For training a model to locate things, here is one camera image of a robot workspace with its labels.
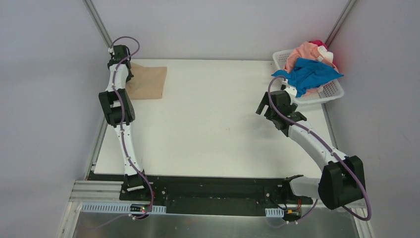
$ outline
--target wall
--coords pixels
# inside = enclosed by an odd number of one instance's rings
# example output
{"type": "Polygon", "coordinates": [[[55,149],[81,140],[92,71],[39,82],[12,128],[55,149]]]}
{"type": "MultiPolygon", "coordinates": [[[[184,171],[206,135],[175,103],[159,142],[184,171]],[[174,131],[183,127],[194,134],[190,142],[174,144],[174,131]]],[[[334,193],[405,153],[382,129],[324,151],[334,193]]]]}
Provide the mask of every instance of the wall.
{"type": "Polygon", "coordinates": [[[276,51],[326,40],[347,0],[93,2],[112,39],[140,41],[136,58],[272,60],[276,51]]]}
{"type": "Polygon", "coordinates": [[[0,234],[55,237],[101,118],[106,46],[81,0],[0,3],[0,234]]]}
{"type": "Polygon", "coordinates": [[[364,162],[376,237],[418,237],[420,2],[362,0],[331,50],[345,95],[328,103],[338,147],[364,162]]]}

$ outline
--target brown folded towel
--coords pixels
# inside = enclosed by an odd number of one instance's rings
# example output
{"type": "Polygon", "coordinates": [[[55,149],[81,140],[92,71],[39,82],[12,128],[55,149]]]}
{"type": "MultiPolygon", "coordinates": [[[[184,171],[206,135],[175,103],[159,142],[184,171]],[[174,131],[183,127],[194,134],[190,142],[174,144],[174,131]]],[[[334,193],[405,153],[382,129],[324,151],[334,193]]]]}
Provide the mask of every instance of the brown folded towel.
{"type": "Polygon", "coordinates": [[[131,100],[162,98],[166,72],[166,67],[143,67],[131,63],[134,77],[125,86],[128,97],[131,100]]]}

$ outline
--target tabletop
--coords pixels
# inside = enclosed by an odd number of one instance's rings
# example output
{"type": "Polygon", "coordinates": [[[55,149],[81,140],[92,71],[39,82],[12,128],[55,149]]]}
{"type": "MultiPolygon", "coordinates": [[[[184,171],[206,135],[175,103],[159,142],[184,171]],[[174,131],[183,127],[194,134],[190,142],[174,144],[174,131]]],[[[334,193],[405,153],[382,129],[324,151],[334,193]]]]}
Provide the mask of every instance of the tabletop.
{"type": "MultiPolygon", "coordinates": [[[[132,138],[147,175],[319,178],[312,158],[255,111],[276,71],[272,61],[133,59],[166,66],[163,98],[132,100],[132,138]]],[[[278,90],[280,82],[273,85],[278,90]]],[[[320,104],[298,106],[331,144],[320,104]]],[[[96,174],[123,174],[115,131],[108,126],[96,174]]]]}

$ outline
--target white plastic basket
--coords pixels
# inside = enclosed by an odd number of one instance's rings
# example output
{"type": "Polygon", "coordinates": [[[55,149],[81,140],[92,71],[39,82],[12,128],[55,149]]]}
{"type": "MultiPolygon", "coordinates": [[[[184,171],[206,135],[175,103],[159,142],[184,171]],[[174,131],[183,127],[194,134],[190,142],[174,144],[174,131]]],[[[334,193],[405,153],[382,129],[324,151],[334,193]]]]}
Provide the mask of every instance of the white plastic basket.
{"type": "MultiPolygon", "coordinates": [[[[277,69],[283,69],[284,65],[286,64],[286,60],[292,51],[293,50],[285,50],[273,54],[273,60],[277,69]]],[[[286,84],[286,86],[288,88],[286,91],[296,95],[296,89],[293,86],[288,84],[286,84]]],[[[334,79],[332,82],[325,85],[321,92],[313,92],[307,96],[302,96],[299,98],[292,97],[292,100],[297,104],[326,103],[343,96],[343,88],[341,88],[341,85],[338,83],[337,79],[334,79]]]]}

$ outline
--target pink cloth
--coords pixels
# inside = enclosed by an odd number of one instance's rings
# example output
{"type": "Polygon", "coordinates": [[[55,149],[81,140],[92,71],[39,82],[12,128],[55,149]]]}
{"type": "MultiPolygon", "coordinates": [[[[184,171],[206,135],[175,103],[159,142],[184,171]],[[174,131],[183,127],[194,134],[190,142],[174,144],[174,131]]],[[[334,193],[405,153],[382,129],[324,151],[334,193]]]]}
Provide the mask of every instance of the pink cloth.
{"type": "Polygon", "coordinates": [[[309,43],[315,44],[315,45],[317,45],[317,46],[324,46],[324,47],[328,50],[327,45],[326,45],[326,44],[324,44],[324,42],[322,42],[321,40],[313,40],[313,41],[309,41],[309,43]]]}
{"type": "MultiPolygon", "coordinates": [[[[284,65],[284,70],[290,73],[293,67],[295,66],[296,60],[298,58],[305,58],[309,60],[316,60],[322,62],[326,65],[333,67],[334,70],[338,72],[337,67],[333,63],[327,61],[326,59],[324,59],[324,57],[322,57],[321,53],[319,53],[318,51],[318,45],[316,44],[303,42],[299,47],[295,48],[287,58],[286,64],[284,65]]],[[[308,89],[306,90],[306,93],[303,96],[309,95],[310,93],[316,92],[317,90],[318,88],[308,89]]]]}

